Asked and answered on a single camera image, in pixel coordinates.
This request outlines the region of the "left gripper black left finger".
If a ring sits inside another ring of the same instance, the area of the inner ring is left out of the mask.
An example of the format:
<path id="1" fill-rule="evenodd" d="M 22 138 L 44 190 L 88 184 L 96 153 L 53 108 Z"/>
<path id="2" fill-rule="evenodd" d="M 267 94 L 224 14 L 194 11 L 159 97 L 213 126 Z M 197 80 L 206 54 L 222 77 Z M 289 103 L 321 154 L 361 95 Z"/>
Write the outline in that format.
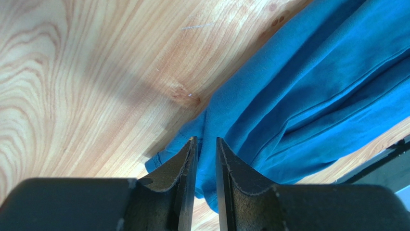
<path id="1" fill-rule="evenodd" d="M 189 231 L 196 137 L 137 178 L 31 178 L 0 207 L 3 231 Z"/>

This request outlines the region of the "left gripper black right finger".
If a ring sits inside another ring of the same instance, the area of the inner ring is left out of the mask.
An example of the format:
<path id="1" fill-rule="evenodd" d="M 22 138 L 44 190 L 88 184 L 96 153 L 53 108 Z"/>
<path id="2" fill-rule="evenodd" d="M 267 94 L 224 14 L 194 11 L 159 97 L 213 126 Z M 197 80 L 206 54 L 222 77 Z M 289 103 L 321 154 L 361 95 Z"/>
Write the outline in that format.
<path id="1" fill-rule="evenodd" d="M 277 184 L 216 140 L 222 231 L 407 231 L 410 215 L 394 193 L 357 184 Z"/>

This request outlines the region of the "teal blue t shirt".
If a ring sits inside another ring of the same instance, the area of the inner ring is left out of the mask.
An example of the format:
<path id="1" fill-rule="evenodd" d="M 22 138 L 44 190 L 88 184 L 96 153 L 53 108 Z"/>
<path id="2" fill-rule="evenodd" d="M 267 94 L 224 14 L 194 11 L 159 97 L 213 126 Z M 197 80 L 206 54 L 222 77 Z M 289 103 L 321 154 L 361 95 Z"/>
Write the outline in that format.
<path id="1" fill-rule="evenodd" d="M 216 139 L 279 184 L 294 184 L 410 115 L 410 3 L 315 0 L 282 26 L 145 164 L 198 138 L 195 195 L 217 211 Z"/>

